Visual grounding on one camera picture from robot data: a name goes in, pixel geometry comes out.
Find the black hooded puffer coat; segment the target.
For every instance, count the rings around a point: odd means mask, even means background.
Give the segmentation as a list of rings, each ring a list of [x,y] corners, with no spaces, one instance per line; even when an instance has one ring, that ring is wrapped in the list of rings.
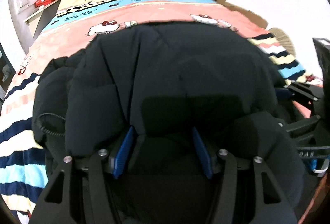
[[[242,159],[261,157],[295,209],[305,169],[278,123],[293,108],[290,100],[277,96],[284,84],[255,80],[247,89],[235,85],[212,95],[155,95],[143,100],[145,131],[140,134],[130,126],[132,151],[114,188],[121,223],[211,223],[217,189],[197,156],[194,130],[214,150],[226,149]],[[65,156],[85,159],[100,149],[110,150],[130,128],[98,143],[89,133],[91,120],[88,132],[78,134],[78,123],[45,108],[37,112],[36,124],[46,137],[49,179]]]

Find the woven straw fan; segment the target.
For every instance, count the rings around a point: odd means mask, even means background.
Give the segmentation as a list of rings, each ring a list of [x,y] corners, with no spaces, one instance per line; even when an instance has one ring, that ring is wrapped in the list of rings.
[[[290,40],[290,37],[288,37],[283,30],[280,28],[270,28],[269,32],[274,35],[280,45],[282,45],[290,54],[296,56],[294,45]]]

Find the teal framed doorway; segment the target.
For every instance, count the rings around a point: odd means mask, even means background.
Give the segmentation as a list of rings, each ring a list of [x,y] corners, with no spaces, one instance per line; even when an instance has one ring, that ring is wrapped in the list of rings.
[[[5,100],[6,93],[8,91],[9,85],[12,81],[13,76],[15,75],[15,70],[10,63],[5,51],[3,50],[2,45],[1,49],[1,58],[0,58],[0,83],[1,83],[1,104]]]

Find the orange cartoon fleece blanket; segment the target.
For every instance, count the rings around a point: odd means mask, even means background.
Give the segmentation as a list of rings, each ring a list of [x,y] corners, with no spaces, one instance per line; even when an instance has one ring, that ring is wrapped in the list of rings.
[[[61,0],[6,92],[1,197],[28,223],[46,186],[42,108],[97,142],[133,126],[144,133],[150,96],[212,95],[238,85],[322,80],[259,16],[226,0]]]

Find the white bedside shelf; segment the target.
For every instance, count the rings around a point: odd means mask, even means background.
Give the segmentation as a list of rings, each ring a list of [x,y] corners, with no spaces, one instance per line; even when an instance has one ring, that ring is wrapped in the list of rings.
[[[56,2],[53,2],[49,5],[43,6],[42,9],[39,9],[28,18],[26,18],[25,24],[28,26],[29,32],[34,40],[55,17],[59,4],[60,0],[57,0]]]

